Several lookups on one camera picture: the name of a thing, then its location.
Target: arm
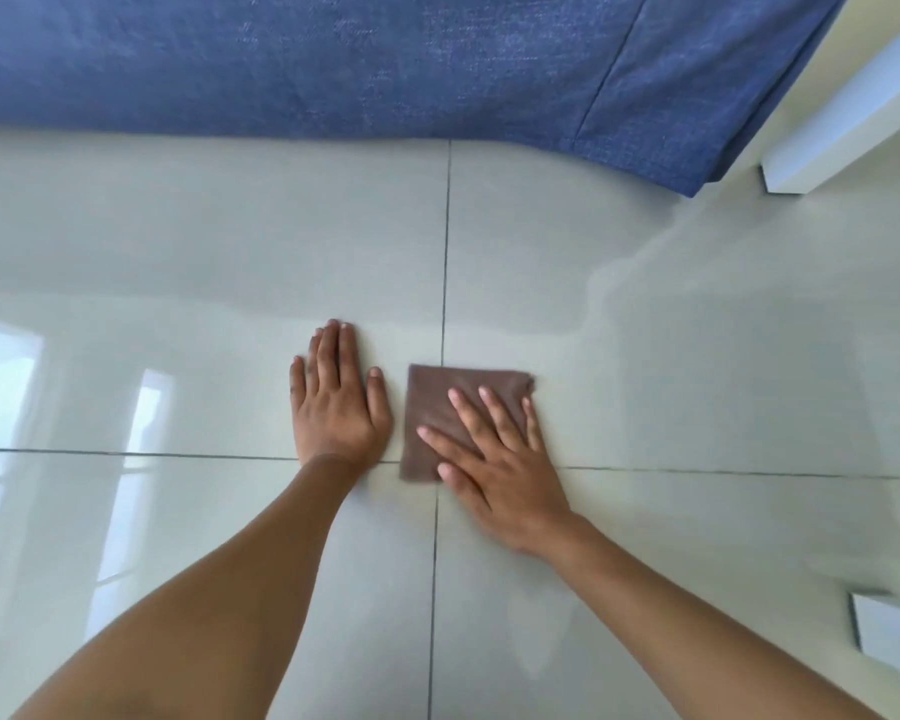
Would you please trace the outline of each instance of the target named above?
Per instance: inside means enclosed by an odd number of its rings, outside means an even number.
[[[451,391],[480,447],[420,437],[447,460],[438,471],[483,531],[538,556],[593,610],[684,720],[879,720],[872,710],[789,654],[683,590],[610,541],[567,503],[525,400],[528,438],[487,389],[493,428]]]
[[[353,328],[335,321],[313,336],[306,369],[293,360],[290,401],[302,463],[292,483],[88,642],[16,718],[266,716],[303,629],[330,525],[393,426],[380,370],[370,370],[365,394]]]

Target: right hand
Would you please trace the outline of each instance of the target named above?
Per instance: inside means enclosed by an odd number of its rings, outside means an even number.
[[[451,388],[448,396],[482,457],[447,435],[420,427],[420,439],[446,460],[437,469],[439,476],[483,532],[509,548],[542,558],[554,532],[572,523],[576,515],[547,456],[534,402],[523,400],[524,441],[492,389],[481,386],[480,398],[493,426],[461,392]]]

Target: glossy tile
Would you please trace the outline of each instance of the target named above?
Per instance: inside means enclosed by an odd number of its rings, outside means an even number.
[[[399,406],[441,358],[446,177],[438,141],[0,131],[0,447],[292,457],[332,317]]]
[[[538,376],[570,467],[900,475],[900,139],[693,200],[454,143],[444,356]]]
[[[564,470],[563,482],[575,509],[652,567],[900,720],[900,673],[855,650],[846,589],[866,562],[864,586],[900,592],[900,575],[877,581],[900,560],[900,483],[607,470]],[[445,489],[438,513],[434,720],[676,720],[549,568],[483,537]]]
[[[15,456],[0,500],[0,718],[86,638],[242,528],[297,466]],[[272,717],[426,716],[435,490],[382,465],[347,498]]]

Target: brown cloth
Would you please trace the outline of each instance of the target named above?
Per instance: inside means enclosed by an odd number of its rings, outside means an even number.
[[[403,459],[400,459],[401,478],[413,482],[440,480],[437,466],[443,460],[417,434],[417,428],[421,425],[432,427],[480,454],[447,396],[451,388],[463,392],[486,422],[492,424],[490,412],[477,392],[479,387],[490,387],[496,393],[520,434],[527,438],[527,415],[520,402],[533,392],[533,376],[523,371],[485,371],[412,363],[407,377],[407,433]]]

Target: left hand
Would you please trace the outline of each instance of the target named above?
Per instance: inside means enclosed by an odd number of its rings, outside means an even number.
[[[329,320],[316,329],[306,363],[296,356],[289,368],[289,400],[301,465],[336,456],[359,477],[380,462],[394,430],[394,417],[378,367],[366,375],[364,390],[357,338],[350,323],[341,326]]]

